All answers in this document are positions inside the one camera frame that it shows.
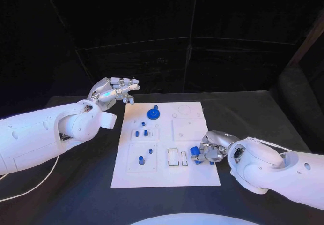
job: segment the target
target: robotic hand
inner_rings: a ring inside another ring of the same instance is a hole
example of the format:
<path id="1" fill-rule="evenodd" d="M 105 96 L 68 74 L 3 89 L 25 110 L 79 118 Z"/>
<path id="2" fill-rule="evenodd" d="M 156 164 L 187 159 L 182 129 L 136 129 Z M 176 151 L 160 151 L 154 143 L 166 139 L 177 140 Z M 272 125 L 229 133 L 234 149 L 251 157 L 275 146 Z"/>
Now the robotic hand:
<path id="1" fill-rule="evenodd" d="M 113 129 L 117 116 L 104 112 L 117 100 L 134 103 L 128 91 L 138 80 L 104 78 L 87 100 L 0 120 L 0 175 L 25 170 L 91 140 L 100 127 Z"/>
<path id="2" fill-rule="evenodd" d="M 287 150 L 285 153 L 271 148 Z M 290 149 L 248 137 L 239 140 L 219 131 L 209 131 L 200 144 L 203 154 L 193 160 L 219 162 L 228 154 L 231 174 L 254 193 L 270 189 L 294 202 L 324 210 L 324 156 Z"/>

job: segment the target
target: black table surface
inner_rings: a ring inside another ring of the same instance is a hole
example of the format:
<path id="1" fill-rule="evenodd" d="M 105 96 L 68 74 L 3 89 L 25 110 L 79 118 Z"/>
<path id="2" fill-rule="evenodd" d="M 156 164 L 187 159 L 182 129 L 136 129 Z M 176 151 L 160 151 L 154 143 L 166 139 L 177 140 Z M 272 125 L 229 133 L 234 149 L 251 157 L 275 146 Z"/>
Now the black table surface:
<path id="1" fill-rule="evenodd" d="M 310 152 L 270 93 L 226 92 L 134 95 L 136 102 L 200 101 L 209 130 L 246 136 Z M 85 99 L 52 97 L 48 107 Z M 323 224 L 324 211 L 290 201 L 274 191 L 258 195 L 229 174 L 228 160 L 216 164 L 221 186 L 111 188 L 126 104 L 108 112 L 118 116 L 114 130 L 59 158 L 54 173 L 28 195 L 0 202 L 2 224 L 130 224 L 173 213 L 212 213 L 259 224 Z M 45 178 L 55 159 L 10 174 L 0 181 L 0 198 L 23 193 Z"/>

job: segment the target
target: white cable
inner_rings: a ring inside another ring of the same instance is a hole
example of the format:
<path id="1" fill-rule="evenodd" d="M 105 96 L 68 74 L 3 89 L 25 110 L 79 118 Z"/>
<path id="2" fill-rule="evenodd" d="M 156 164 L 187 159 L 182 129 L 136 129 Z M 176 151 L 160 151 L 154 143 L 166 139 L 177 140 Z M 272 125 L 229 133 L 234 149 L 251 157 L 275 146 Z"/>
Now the white cable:
<path id="1" fill-rule="evenodd" d="M 59 156 L 58 156 L 58 158 L 56 158 L 56 161 L 55 161 L 55 164 L 54 164 L 54 167 L 52 167 L 52 170 L 51 170 L 51 172 L 49 172 L 49 174 L 48 174 L 48 176 L 45 177 L 45 179 L 42 180 L 42 182 L 38 184 L 38 186 L 35 186 L 28 192 L 25 192 L 23 194 L 20 194 L 20 195 L 16 195 L 16 196 L 13 196 L 13 197 L 10 197 L 10 198 L 5 198 L 5 199 L 2 199 L 0 200 L 0 202 L 3 202 L 3 201 L 6 201 L 6 200 L 10 200 L 10 199 L 13 199 L 13 198 L 18 198 L 18 197 L 20 197 L 20 196 L 23 196 L 25 194 L 28 194 L 28 193 L 30 193 L 41 185 L 42 185 L 42 183 L 45 182 L 45 180 L 48 179 L 48 177 L 49 177 L 49 175 L 51 175 L 51 173 L 54 172 L 54 170 L 55 170 L 55 166 L 56 166 L 56 163 L 58 163 L 58 160 L 59 160 Z"/>
<path id="2" fill-rule="evenodd" d="M 270 146 L 274 146 L 274 147 L 277 147 L 277 148 L 281 148 L 281 149 L 284 149 L 284 150 L 287 150 L 287 151 L 293 151 L 293 150 L 284 148 L 282 146 L 280 146 L 280 145 L 277 145 L 277 144 L 274 144 L 274 143 L 271 143 L 271 142 L 268 142 L 268 141 L 264 141 L 264 140 L 261 140 L 261 139 L 258 139 L 258 138 L 255 138 L 255 137 L 248 137 L 245 140 L 255 140 L 255 141 L 259 141 L 259 142 L 268 144 Z"/>
<path id="3" fill-rule="evenodd" d="M 0 177 L 0 180 L 2 180 L 7 175 L 9 175 L 9 174 L 3 175 L 3 176 Z"/>

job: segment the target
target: white board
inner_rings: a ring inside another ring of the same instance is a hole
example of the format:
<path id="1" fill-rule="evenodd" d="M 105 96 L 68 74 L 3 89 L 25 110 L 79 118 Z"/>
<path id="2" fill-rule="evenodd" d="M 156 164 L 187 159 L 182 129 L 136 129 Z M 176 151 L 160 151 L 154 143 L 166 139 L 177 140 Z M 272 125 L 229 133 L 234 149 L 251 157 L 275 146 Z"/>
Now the white board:
<path id="1" fill-rule="evenodd" d="M 150 120 L 147 111 L 154 105 L 162 115 L 157 120 Z M 219 186 L 216 165 L 208 161 L 196 165 L 190 159 L 190 148 L 200 145 L 206 132 L 200 102 L 127 104 L 111 187 Z M 144 165 L 140 165 L 140 156 L 144 157 Z"/>

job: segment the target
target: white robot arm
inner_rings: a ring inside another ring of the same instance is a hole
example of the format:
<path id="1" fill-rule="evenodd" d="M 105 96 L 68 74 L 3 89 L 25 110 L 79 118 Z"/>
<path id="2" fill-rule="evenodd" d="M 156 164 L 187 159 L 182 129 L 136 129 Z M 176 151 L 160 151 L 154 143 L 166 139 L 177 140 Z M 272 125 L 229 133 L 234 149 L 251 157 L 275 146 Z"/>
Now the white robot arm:
<path id="1" fill-rule="evenodd" d="M 104 112 L 117 100 L 134 103 L 128 91 L 138 80 L 104 78 L 87 100 L 0 120 L 0 175 L 25 170 L 91 140 L 100 127 L 113 129 L 117 116 Z"/>
<path id="2" fill-rule="evenodd" d="M 287 150 L 285 153 L 271 148 Z M 254 193 L 268 190 L 288 199 L 324 210 L 324 156 L 290 149 L 248 137 L 239 140 L 231 134 L 209 131 L 193 160 L 219 162 L 228 155 L 231 174 Z"/>

